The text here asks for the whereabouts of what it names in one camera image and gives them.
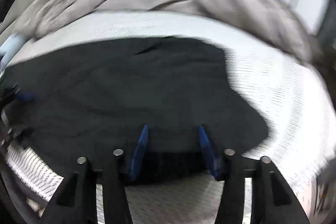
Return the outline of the black pants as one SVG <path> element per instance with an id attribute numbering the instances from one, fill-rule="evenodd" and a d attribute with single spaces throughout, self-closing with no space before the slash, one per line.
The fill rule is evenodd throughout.
<path id="1" fill-rule="evenodd" d="M 9 85 L 35 94 L 24 140 L 57 174 L 87 157 L 107 165 L 115 149 L 129 161 L 144 125 L 149 139 L 133 183 L 149 184 L 207 168 L 203 126 L 217 158 L 268 136 L 262 116 L 228 82 L 223 49 L 191 38 L 118 39 L 65 47 L 5 69 Z"/>

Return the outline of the grey rumpled duvet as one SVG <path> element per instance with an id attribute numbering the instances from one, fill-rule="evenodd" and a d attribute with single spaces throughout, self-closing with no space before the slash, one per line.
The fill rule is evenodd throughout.
<path id="1" fill-rule="evenodd" d="M 35 0 L 14 31 L 40 39 L 99 10 L 173 11 L 220 20 L 312 63 L 317 43 L 282 0 Z"/>

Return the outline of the light blue pillow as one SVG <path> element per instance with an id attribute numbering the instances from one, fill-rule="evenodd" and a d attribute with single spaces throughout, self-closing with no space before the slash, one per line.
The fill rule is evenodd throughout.
<path id="1" fill-rule="evenodd" d="M 26 42 L 27 38 L 20 34 L 12 34 L 6 39 L 1 45 L 1 72 Z"/>

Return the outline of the white honeycomb mattress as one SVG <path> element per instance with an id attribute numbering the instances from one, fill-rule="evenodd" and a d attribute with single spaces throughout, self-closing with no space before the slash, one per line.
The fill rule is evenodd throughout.
<path id="1" fill-rule="evenodd" d="M 224 23 L 172 12 L 95 12 L 27 42 L 10 64 L 75 44 L 154 36 L 198 38 L 226 50 L 231 87 L 260 111 L 270 128 L 270 137 L 244 156 L 269 156 L 311 217 L 317 203 L 315 179 L 335 157 L 335 110 L 312 65 L 300 65 Z M 63 179 L 31 148 L 12 145 L 5 159 L 19 182 L 42 201 L 50 200 Z M 214 223 L 222 186 L 202 173 L 157 186 L 129 187 L 126 193 L 134 223 Z"/>

